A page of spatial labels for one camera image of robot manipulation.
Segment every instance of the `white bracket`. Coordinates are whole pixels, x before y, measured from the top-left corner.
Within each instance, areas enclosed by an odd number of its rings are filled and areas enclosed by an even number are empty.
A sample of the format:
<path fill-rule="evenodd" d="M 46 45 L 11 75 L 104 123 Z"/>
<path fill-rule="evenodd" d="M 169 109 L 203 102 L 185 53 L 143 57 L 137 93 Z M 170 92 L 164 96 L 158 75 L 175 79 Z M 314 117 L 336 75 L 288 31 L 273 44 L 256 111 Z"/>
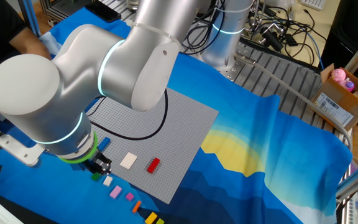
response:
<path fill-rule="evenodd" d="M 8 134 L 0 136 L 0 146 L 9 152 L 16 159 L 29 167 L 37 165 L 38 158 L 44 152 L 44 148 L 36 144 L 28 148 Z"/>

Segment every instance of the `blue lego brick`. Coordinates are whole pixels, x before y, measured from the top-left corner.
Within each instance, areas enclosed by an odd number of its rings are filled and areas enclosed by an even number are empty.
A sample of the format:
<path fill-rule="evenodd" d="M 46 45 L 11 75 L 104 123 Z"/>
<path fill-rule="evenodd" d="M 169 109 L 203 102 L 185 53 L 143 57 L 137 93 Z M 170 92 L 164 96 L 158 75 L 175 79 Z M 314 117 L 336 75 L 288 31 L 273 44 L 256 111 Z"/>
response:
<path fill-rule="evenodd" d="M 99 143 L 98 148 L 100 151 L 103 151 L 107 145 L 110 143 L 110 139 L 107 137 L 104 137 L 104 139 Z"/>

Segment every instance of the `red lego brick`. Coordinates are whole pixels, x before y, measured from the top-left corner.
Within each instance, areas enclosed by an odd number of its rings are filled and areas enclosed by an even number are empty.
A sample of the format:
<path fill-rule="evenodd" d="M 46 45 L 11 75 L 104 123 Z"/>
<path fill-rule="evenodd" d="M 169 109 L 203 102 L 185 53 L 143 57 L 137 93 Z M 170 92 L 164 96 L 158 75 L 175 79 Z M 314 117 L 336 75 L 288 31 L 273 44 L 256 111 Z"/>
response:
<path fill-rule="evenodd" d="M 147 172 L 152 174 L 159 163 L 160 163 L 160 159 L 159 158 L 154 158 L 154 160 L 150 164 L 149 168 L 147 168 Z"/>

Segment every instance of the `pink toy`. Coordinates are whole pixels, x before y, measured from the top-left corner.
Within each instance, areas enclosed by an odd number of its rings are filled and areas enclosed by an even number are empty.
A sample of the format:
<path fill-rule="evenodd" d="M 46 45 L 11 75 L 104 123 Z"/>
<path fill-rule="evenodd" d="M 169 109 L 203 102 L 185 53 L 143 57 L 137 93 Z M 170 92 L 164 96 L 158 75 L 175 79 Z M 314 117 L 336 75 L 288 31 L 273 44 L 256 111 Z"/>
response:
<path fill-rule="evenodd" d="M 346 79 L 346 72 L 343 69 L 335 69 L 331 73 L 331 76 L 334 78 L 335 82 L 344 81 Z"/>
<path fill-rule="evenodd" d="M 343 88 L 347 89 L 348 91 L 354 90 L 354 83 L 347 78 L 346 80 L 338 82 Z"/>
<path fill-rule="evenodd" d="M 121 192 L 121 190 L 122 188 L 120 188 L 120 186 L 116 186 L 114 190 L 112 190 L 112 192 L 110 193 L 110 197 L 116 199 L 119 193 Z"/>
<path fill-rule="evenodd" d="M 128 199 L 128 201 L 131 201 L 132 199 L 134 199 L 134 195 L 132 193 L 128 193 L 127 196 L 126 196 L 126 199 Z"/>

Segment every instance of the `pink lego brick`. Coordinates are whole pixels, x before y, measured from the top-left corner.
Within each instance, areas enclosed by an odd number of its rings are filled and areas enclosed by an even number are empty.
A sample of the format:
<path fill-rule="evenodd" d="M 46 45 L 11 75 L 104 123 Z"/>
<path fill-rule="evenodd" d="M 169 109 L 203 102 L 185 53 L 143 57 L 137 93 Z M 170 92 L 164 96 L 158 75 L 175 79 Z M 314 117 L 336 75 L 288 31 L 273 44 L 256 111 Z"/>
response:
<path fill-rule="evenodd" d="M 118 194 L 121 192 L 122 188 L 120 188 L 120 186 L 116 186 L 114 188 L 114 190 L 112 190 L 112 192 L 110 193 L 110 197 L 116 199 L 116 197 L 118 196 Z"/>
<path fill-rule="evenodd" d="M 134 199 L 134 195 L 132 193 L 128 193 L 127 196 L 126 196 L 126 199 L 128 199 L 128 201 L 131 201 L 132 199 Z"/>

